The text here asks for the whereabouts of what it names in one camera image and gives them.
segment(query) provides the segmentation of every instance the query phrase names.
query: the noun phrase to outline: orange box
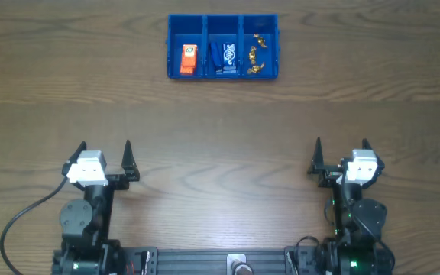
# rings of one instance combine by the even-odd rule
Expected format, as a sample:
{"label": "orange box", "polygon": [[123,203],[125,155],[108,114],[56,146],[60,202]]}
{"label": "orange box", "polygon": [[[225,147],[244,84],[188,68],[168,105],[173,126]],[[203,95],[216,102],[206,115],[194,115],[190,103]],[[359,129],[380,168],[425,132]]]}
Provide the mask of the orange box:
{"label": "orange box", "polygon": [[196,59],[198,46],[193,44],[183,45],[183,54],[181,56],[180,73],[192,75],[196,69]]}

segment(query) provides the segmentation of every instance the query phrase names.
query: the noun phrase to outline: wooden table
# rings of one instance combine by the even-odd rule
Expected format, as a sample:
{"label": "wooden table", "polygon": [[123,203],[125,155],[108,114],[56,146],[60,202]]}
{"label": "wooden table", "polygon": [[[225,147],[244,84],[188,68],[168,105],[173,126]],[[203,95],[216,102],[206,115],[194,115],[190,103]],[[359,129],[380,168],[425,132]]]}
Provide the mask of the wooden table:
{"label": "wooden table", "polygon": [[[273,82],[167,78],[169,13],[279,15]],[[336,163],[368,138],[387,163],[364,196],[388,207],[395,274],[440,273],[440,0],[0,2],[0,234],[53,190],[88,142],[142,180],[117,192],[111,238],[159,248],[283,248],[332,236],[329,189],[306,175],[316,138]],[[50,272],[67,185],[6,245]],[[0,256],[0,274],[9,274]]]}

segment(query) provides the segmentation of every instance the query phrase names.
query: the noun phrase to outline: orange tic tac box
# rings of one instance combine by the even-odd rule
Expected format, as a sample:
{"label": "orange tic tac box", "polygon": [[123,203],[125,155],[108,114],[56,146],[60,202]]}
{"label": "orange tic tac box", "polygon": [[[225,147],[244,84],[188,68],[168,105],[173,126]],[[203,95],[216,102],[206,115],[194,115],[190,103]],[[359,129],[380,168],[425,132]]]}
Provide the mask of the orange tic tac box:
{"label": "orange tic tac box", "polygon": [[192,76],[196,69],[196,54],[198,53],[198,46],[184,44],[183,55],[181,56],[180,73]]}

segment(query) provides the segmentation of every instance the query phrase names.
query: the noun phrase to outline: blue tray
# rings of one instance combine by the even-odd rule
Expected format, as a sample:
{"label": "blue tray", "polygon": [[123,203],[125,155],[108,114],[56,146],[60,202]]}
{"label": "blue tray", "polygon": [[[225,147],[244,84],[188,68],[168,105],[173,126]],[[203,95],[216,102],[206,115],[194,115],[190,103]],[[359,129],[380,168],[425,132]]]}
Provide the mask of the blue tray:
{"label": "blue tray", "polygon": [[[169,15],[167,32],[167,75],[171,79],[276,79],[278,77],[280,42],[277,15]],[[253,34],[266,40],[261,48]],[[216,73],[210,54],[210,43],[235,42],[238,69],[236,73]],[[180,74],[184,44],[198,46],[195,74]],[[265,67],[257,74],[248,74],[248,54],[256,46],[257,64]]]}

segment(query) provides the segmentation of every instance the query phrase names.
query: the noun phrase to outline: wood grain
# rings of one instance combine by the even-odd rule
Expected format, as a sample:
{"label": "wood grain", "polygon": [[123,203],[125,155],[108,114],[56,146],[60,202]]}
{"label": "wood grain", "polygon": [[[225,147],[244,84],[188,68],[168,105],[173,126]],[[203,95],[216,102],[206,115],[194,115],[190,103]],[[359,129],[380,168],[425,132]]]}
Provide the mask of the wood grain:
{"label": "wood grain", "polygon": [[[273,82],[166,76],[168,13],[280,17]],[[364,192],[389,209],[395,274],[440,273],[440,1],[0,2],[0,234],[60,181],[85,140],[142,180],[115,195],[127,246],[282,248],[332,234],[305,175],[316,137],[335,163],[368,138],[387,163]],[[19,220],[9,257],[48,274],[66,186]],[[0,256],[0,274],[9,274]]]}

